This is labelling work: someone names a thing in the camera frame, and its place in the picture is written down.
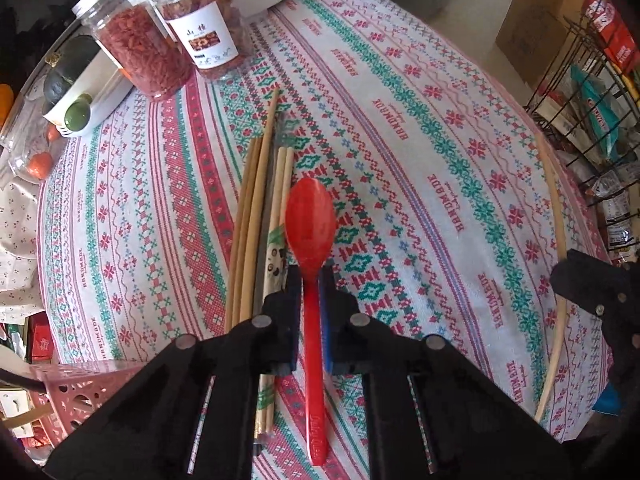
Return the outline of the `orange fruit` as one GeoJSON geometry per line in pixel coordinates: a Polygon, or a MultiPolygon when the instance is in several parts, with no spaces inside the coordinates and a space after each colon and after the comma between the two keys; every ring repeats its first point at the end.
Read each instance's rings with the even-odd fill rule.
{"type": "Polygon", "coordinates": [[[0,84],[0,127],[9,117],[14,103],[14,92],[8,84],[0,84]]]}

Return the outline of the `dark green squash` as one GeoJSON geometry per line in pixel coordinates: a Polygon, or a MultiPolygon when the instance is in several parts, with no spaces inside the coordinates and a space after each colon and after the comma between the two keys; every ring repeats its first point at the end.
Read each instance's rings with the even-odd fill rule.
{"type": "Polygon", "coordinates": [[[44,80],[43,95],[50,105],[55,105],[66,95],[99,50],[91,36],[78,35],[46,57],[50,70],[44,80]]]}

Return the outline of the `blue plastic stool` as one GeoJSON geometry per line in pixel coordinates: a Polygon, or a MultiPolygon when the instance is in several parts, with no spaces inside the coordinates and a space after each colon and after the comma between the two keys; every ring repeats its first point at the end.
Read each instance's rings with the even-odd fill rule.
{"type": "Polygon", "coordinates": [[[620,400],[620,394],[617,392],[612,382],[608,382],[592,409],[593,411],[603,415],[618,416],[622,407],[623,402],[620,400]]]}

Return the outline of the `red plastic spoon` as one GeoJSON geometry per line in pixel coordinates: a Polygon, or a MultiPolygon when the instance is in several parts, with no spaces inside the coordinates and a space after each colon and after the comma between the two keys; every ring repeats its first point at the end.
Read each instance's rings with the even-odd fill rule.
{"type": "Polygon", "coordinates": [[[291,188],[285,209],[285,236],[303,282],[304,372],[307,453],[314,466],[329,453],[324,423],[319,276],[329,258],[336,231],[332,197],[315,178],[291,188]]]}

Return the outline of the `patterned handmade tablecloth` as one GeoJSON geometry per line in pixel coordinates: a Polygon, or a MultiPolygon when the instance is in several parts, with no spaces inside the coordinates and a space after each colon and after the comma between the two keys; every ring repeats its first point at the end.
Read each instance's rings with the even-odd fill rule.
{"type": "Polygon", "coordinates": [[[43,185],[41,275],[65,363],[146,361],[183,333],[224,331],[228,264],[256,242],[240,179],[270,106],[293,168],[268,242],[334,226],[338,286],[396,333],[449,339],[555,439],[576,437],[603,389],[598,321],[567,310],[549,367],[549,284],[568,247],[602,256],[582,193],[524,110],[388,0],[285,0],[252,26],[243,78],[132,92],[71,140],[43,185]]]}

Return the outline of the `cardboard box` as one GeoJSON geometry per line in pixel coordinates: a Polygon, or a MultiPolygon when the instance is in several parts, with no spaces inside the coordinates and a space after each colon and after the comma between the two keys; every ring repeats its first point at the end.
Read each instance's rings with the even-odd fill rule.
{"type": "Polygon", "coordinates": [[[496,45],[529,86],[538,84],[565,44],[567,22],[577,22],[584,0],[512,0],[496,45]]]}

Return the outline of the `glass jar with small tomatoes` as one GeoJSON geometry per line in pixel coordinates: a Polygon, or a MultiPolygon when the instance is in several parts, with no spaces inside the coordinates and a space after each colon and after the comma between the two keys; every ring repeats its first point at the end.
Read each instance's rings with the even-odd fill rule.
{"type": "Polygon", "coordinates": [[[12,178],[34,185],[42,181],[28,170],[30,161],[41,153],[49,153],[56,164],[66,140],[49,136],[52,124],[43,117],[47,104],[43,95],[46,76],[40,75],[15,99],[1,129],[1,186],[12,178]]]}

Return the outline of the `jar of dried hawthorn slices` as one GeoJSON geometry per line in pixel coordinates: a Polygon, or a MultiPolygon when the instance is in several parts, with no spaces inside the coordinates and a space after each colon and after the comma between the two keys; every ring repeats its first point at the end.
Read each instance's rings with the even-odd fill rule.
{"type": "Polygon", "coordinates": [[[200,75],[210,81],[238,76],[253,55],[233,0],[151,0],[200,75]]]}

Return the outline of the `disposable bamboo chopsticks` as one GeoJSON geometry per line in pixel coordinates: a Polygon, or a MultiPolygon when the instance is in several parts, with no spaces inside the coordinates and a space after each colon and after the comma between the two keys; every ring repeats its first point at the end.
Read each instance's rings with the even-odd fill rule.
{"type": "MultiPolygon", "coordinates": [[[[281,214],[284,204],[283,195],[291,184],[291,166],[288,163],[289,151],[290,149],[284,146],[277,150],[269,203],[262,298],[266,298],[282,288],[286,249],[281,214]]],[[[255,422],[255,439],[259,444],[266,442],[267,436],[272,430],[275,397],[274,377],[272,375],[260,376],[255,422]]]]}

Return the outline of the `wooden chopstick in bundle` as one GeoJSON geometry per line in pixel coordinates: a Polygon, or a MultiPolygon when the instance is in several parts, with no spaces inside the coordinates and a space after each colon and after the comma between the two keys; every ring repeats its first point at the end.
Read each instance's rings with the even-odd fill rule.
{"type": "Polygon", "coordinates": [[[247,202],[248,188],[253,182],[254,177],[252,173],[255,171],[255,165],[258,161],[260,144],[262,144],[262,138],[254,138],[250,140],[248,151],[245,159],[245,167],[243,171],[243,177],[241,181],[241,189],[238,200],[238,211],[236,212],[234,230],[231,246],[231,258],[229,264],[229,276],[227,287],[227,301],[226,301],[226,317],[224,318],[224,332],[229,333],[233,326],[233,301],[234,301],[234,284],[236,274],[239,270],[239,258],[241,251],[241,231],[242,231],[242,218],[244,209],[247,202]]]}

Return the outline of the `pink plastic perforated basket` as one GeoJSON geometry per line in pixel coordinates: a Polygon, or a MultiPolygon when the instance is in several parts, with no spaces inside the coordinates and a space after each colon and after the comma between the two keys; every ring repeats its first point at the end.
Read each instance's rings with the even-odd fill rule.
{"type": "Polygon", "coordinates": [[[33,393],[32,400],[37,408],[50,405],[40,422],[51,444],[59,445],[142,367],[126,361],[32,365],[32,374],[46,388],[33,393]]]}

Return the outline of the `floral cloth cover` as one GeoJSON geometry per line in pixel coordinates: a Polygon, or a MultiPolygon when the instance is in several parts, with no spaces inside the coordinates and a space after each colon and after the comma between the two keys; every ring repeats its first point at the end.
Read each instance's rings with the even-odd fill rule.
{"type": "Polygon", "coordinates": [[[37,259],[38,186],[13,177],[1,187],[1,322],[25,323],[44,310],[37,259]]]}

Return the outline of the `jar of red goji berries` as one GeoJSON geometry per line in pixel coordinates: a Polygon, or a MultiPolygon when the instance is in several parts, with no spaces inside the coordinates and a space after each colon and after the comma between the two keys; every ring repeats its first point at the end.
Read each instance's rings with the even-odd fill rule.
{"type": "Polygon", "coordinates": [[[73,12],[148,99],[166,99],[191,78],[192,62],[149,0],[79,0],[73,12]]]}

